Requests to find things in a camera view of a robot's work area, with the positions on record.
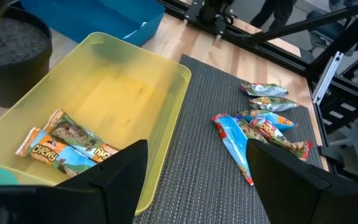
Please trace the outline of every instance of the soil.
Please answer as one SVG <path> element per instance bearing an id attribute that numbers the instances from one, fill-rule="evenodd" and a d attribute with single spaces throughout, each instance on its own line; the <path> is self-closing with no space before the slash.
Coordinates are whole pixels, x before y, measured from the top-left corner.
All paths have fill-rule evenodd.
<path id="1" fill-rule="evenodd" d="M 48 37 L 38 28 L 14 19 L 0 20 L 0 66 L 32 58 L 47 45 Z"/>

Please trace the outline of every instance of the wooden table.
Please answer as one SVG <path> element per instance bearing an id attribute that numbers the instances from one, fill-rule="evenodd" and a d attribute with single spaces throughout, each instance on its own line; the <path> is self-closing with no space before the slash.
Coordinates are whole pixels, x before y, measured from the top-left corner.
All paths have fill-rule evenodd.
<path id="1" fill-rule="evenodd" d="M 236 20 L 235 25 L 250 33 L 259 31 L 240 20 Z M 58 32 L 52 31 L 52 34 L 53 54 L 50 59 L 50 67 L 54 67 L 77 45 L 76 42 Z M 271 43 L 295 55 L 300 54 L 298 47 L 281 39 L 271 40 Z M 322 145 L 310 90 L 305 78 L 229 42 L 215 41 L 214 36 L 194 29 L 192 26 L 186 26 L 183 21 L 169 15 L 164 16 L 157 34 L 143 48 L 176 62 L 179 61 L 182 54 L 187 54 L 248 82 L 276 83 L 284 86 L 290 92 L 289 99 L 309 109 L 316 141 L 319 145 Z M 0 116 L 6 110 L 0 108 Z M 322 157 L 321 160 L 324 169 L 327 170 L 326 159 Z"/>

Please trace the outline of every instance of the person's leg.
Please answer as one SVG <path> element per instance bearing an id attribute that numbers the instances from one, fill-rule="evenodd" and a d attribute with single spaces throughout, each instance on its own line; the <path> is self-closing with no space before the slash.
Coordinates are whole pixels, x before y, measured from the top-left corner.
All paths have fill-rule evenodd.
<path id="1" fill-rule="evenodd" d="M 268 28 L 269 30 L 285 26 L 291 16 L 292 8 L 296 0 L 276 0 L 274 7 L 274 21 Z"/>
<path id="2" fill-rule="evenodd" d="M 260 12 L 251 20 L 250 24 L 257 28 L 262 27 L 273 14 L 274 5 L 275 0 L 265 0 Z"/>

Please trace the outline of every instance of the yellow plastic bin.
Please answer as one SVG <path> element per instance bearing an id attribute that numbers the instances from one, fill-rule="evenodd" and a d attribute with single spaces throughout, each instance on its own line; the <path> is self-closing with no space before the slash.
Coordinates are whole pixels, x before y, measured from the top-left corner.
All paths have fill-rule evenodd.
<path id="1" fill-rule="evenodd" d="M 93 33 L 0 118 L 0 166 L 19 184 L 56 185 L 66 180 L 65 174 L 42 162 L 15 155 L 31 128 L 42 128 L 57 108 L 63 108 L 120 149 L 148 140 L 139 214 L 152 202 L 190 77 L 178 63 Z"/>

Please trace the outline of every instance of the colorful snack packet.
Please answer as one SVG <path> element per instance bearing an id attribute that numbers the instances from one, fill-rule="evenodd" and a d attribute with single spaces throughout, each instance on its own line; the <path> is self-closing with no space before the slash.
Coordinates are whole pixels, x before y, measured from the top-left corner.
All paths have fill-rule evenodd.
<path id="1" fill-rule="evenodd" d="M 265 96 L 251 99 L 249 100 L 249 103 L 253 109 L 268 110 L 271 112 L 285 111 L 299 106 L 298 103 L 286 98 Z"/>
<path id="2" fill-rule="evenodd" d="M 60 108 L 49 118 L 44 131 L 59 141 L 73 146 L 78 152 L 95 162 L 102 162 L 118 152 L 118 149 L 77 124 Z"/>
<path id="3" fill-rule="evenodd" d="M 242 176 L 252 186 L 254 181 L 249 172 L 246 158 L 247 137 L 236 121 L 227 114 L 218 114 L 213 116 L 212 120 L 221 135 L 223 144 L 240 168 Z"/>
<path id="4" fill-rule="evenodd" d="M 250 125 L 256 128 L 268 141 L 289 150 L 302 161 L 306 161 L 309 150 L 312 147 L 310 141 L 291 143 L 270 121 L 267 121 L 263 117 L 254 118 L 250 122 Z"/>
<path id="5" fill-rule="evenodd" d="M 265 137 L 263 137 L 258 130 L 256 130 L 255 128 L 251 127 L 251 125 L 243 118 L 241 117 L 240 119 L 238 119 L 239 117 L 236 116 L 234 117 L 234 120 L 237 122 L 237 124 L 240 126 L 242 132 L 244 132 L 244 134 L 246 135 L 247 139 L 257 139 L 263 143 L 268 144 L 269 142 L 265 139 Z"/>
<path id="6" fill-rule="evenodd" d="M 288 95 L 288 91 L 276 84 L 247 83 L 241 84 L 240 89 L 249 96 L 277 96 Z"/>
<path id="7" fill-rule="evenodd" d="M 236 115 L 236 118 L 238 119 L 244 118 L 248 122 L 251 122 L 256 117 L 264 117 L 280 131 L 286 131 L 294 127 L 294 123 L 289 119 L 286 119 L 278 114 L 275 114 L 267 110 L 250 110 L 249 112 L 240 111 Z"/>
<path id="8" fill-rule="evenodd" d="M 57 141 L 39 128 L 31 129 L 16 154 L 42 161 L 70 177 L 96 165 L 95 162 L 81 155 L 71 146 Z"/>

